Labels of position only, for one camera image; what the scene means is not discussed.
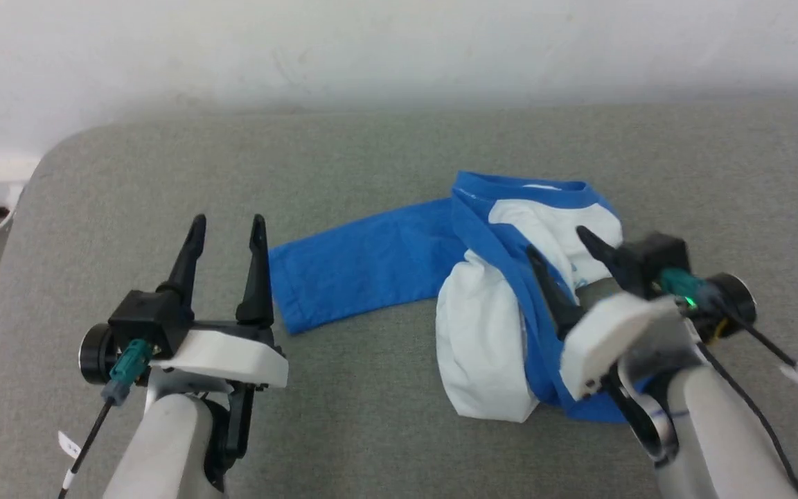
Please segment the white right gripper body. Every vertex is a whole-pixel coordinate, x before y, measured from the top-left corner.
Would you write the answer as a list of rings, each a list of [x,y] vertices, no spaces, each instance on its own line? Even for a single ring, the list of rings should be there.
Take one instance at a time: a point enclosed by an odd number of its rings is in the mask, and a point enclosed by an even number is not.
[[[669,367],[685,349],[677,298],[643,298],[621,291],[599,300],[566,335],[560,378],[580,401],[603,388],[612,367],[625,387]]]

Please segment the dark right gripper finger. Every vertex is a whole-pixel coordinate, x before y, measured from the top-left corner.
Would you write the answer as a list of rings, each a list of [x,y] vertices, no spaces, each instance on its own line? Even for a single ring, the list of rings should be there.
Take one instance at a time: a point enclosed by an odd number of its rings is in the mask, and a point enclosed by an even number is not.
[[[621,290],[636,296],[641,294],[640,264],[627,247],[611,246],[585,225],[577,225],[576,234],[589,255],[608,269]]]
[[[556,337],[558,341],[565,341],[567,335],[585,316],[585,309],[576,300],[568,297],[558,282],[551,277],[549,262],[534,245],[529,244],[526,247],[526,256],[544,298],[546,309],[550,313]]]

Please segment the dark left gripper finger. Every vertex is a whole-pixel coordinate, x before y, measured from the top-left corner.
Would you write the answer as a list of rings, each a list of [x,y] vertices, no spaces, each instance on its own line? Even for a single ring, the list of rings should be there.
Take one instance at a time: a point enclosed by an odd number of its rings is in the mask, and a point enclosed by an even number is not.
[[[197,260],[202,255],[206,237],[206,216],[197,214],[181,244],[180,252],[175,259],[175,264],[165,281],[157,287],[157,292],[174,292],[179,297],[181,308],[187,315],[193,315],[193,300]]]
[[[263,215],[254,215],[248,247],[252,258],[246,288],[236,308],[235,317],[243,325],[270,328],[274,322],[274,306],[270,284],[268,233]]]

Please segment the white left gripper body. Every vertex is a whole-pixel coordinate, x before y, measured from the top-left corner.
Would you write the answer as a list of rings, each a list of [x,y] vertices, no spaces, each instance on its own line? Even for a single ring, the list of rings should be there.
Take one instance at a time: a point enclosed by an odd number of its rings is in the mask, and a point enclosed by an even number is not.
[[[197,323],[168,359],[151,362],[151,389],[285,388],[289,363],[269,326]]]

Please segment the blue and white garment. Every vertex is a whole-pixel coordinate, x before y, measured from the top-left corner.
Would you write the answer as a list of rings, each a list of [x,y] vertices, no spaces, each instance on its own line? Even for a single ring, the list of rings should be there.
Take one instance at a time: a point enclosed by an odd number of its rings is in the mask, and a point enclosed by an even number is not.
[[[580,225],[623,243],[617,212],[586,182],[460,171],[447,198],[270,250],[273,296],[290,334],[434,298],[436,362],[459,416],[522,423],[544,403],[621,423],[607,395],[577,401],[564,386],[563,343],[526,255],[535,247],[576,302],[579,288],[610,276],[580,242]]]

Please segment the grey fabric sofa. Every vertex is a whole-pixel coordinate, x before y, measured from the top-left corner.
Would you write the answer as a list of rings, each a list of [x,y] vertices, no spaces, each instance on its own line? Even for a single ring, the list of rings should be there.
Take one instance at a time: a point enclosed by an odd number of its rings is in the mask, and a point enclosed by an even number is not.
[[[689,245],[756,297],[798,359],[798,98],[541,110],[246,114],[110,124],[47,152],[0,262],[0,499],[55,499],[101,408],[77,353],[133,288],[167,278],[208,216],[193,306],[232,319],[254,213],[272,245],[447,196],[457,171],[583,180],[624,234]],[[435,363],[434,302],[276,341],[285,389],[254,398],[230,499],[640,499],[633,433],[541,407],[523,424],[456,415]]]

